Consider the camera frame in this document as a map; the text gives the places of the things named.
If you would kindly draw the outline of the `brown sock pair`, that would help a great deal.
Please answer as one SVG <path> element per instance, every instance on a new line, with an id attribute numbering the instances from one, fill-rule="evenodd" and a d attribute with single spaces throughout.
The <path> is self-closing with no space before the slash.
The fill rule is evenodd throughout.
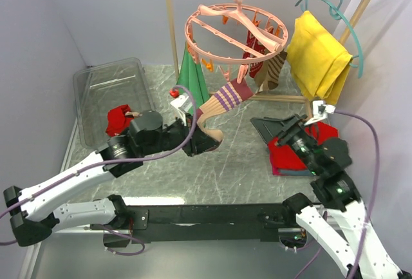
<path id="1" fill-rule="evenodd" d="M 262 67 L 254 76 L 254 82 L 257 86 L 256 93 L 274 90 L 279 85 L 279 75 L 286 61 L 287 53 L 281 51 L 271 59 L 263 62 Z"/>

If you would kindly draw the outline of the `red sock front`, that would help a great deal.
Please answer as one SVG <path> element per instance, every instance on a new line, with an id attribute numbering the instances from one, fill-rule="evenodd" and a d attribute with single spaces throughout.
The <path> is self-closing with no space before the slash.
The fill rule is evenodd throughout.
<path id="1" fill-rule="evenodd" d="M 106 133 L 110 137 L 119 135 L 129 126 L 132 120 L 132 118 L 125 117 L 124 115 L 110 115 L 108 117 Z"/>

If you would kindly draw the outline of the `striped beige purple sock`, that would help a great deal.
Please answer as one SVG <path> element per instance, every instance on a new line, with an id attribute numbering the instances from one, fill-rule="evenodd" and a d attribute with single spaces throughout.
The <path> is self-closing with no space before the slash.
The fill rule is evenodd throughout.
<path id="1" fill-rule="evenodd" d="M 129 118 L 137 118 L 137 117 L 139 117 L 140 116 L 140 113 L 139 112 L 135 112 L 135 111 L 127 111 L 126 113 L 125 113 L 125 117 L 129 117 Z"/>

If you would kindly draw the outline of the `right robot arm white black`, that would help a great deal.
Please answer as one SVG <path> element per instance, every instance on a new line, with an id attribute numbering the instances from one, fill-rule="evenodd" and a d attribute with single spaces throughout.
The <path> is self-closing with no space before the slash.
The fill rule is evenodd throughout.
<path id="1" fill-rule="evenodd" d="M 336 232 L 302 193 L 283 201 L 285 224 L 305 229 L 345 278 L 411 278 L 385 250 L 370 222 L 369 208 L 345 171 L 352 160 L 344 140 L 333 137 L 320 143 L 298 115 L 254 117 L 251 123 L 265 142 L 288 147 L 316 176 L 310 184 L 313 192 L 342 232 Z"/>

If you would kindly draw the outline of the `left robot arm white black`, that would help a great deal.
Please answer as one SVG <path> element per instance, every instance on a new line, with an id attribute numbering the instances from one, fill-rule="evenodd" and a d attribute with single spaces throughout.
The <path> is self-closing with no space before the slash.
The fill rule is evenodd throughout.
<path id="1" fill-rule="evenodd" d="M 162 159 L 180 149 L 193 157 L 216 149 L 222 140 L 223 132 L 207 129 L 204 118 L 197 120 L 186 113 L 164 125 L 157 111 L 144 111 L 121 134 L 70 169 L 30 188 L 11 186 L 4 191 L 15 242 L 27 247 L 56 231 L 86 224 L 125 228 L 133 216 L 119 195 L 94 202 L 68 201 L 139 168 L 145 161 Z"/>

